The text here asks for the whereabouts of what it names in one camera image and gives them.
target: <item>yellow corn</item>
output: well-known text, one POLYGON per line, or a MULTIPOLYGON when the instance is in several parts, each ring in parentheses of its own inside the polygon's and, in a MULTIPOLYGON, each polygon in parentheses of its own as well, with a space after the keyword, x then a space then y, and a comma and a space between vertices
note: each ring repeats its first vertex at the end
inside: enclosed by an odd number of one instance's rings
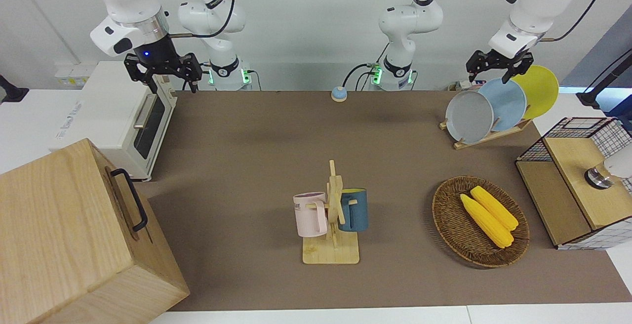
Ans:
POLYGON ((479 202, 494 218, 496 218, 507 230, 512 231, 517 227, 517 219, 507 208, 504 207, 494 196, 489 194, 483 187, 477 185, 470 194, 479 202))
POLYGON ((513 236, 503 225, 490 214, 479 202, 461 194, 461 202, 468 214, 485 234, 501 249, 512 245, 513 236))

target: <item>white toaster oven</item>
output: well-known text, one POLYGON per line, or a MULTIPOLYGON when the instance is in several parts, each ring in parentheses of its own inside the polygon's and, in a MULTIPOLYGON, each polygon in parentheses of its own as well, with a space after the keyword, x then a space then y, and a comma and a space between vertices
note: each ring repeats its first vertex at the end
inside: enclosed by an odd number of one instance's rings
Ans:
POLYGON ((117 167, 149 180, 176 105, 166 76, 154 76, 156 93, 132 81, 120 61, 101 61, 49 144, 55 151, 88 138, 117 167))

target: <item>brown table mat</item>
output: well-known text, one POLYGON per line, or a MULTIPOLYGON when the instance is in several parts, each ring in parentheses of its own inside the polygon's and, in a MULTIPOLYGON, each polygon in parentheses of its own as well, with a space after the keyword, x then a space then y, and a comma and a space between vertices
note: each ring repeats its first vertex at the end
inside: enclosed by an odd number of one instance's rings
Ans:
POLYGON ((181 93, 153 173, 138 184, 191 289, 173 310, 621 302, 607 253, 555 250, 515 168, 534 126, 456 151, 438 123, 452 92, 181 93), (292 195, 325 191, 328 160, 368 189, 358 265, 303 265, 292 195), (514 265, 471 268, 441 243, 433 193, 486 178, 521 205, 531 243, 514 265))

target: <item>wooden box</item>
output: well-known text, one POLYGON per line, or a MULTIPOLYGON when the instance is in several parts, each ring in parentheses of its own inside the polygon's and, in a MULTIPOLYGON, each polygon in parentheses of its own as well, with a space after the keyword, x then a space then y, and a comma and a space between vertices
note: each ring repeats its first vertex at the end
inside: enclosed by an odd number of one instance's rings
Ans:
POLYGON ((603 151, 616 152, 630 138, 621 130, 607 119, 565 119, 515 163, 558 249, 607 249, 632 240, 630 190, 622 182, 596 189, 584 178, 603 151))
POLYGON ((112 171, 84 139, 0 175, 0 323, 146 324, 187 297, 147 199, 112 171))

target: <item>woven tray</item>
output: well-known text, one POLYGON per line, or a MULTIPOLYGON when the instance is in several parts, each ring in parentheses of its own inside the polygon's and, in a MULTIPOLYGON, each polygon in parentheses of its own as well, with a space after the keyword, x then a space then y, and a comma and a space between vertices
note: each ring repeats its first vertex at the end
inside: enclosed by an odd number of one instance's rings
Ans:
POLYGON ((500 187, 483 178, 458 176, 443 182, 433 197, 433 219, 445 243, 459 256, 476 265, 501 267, 519 260, 529 246, 529 226, 519 205, 500 187), (517 219, 510 247, 498 248, 465 211, 460 194, 480 185, 500 201, 517 219))

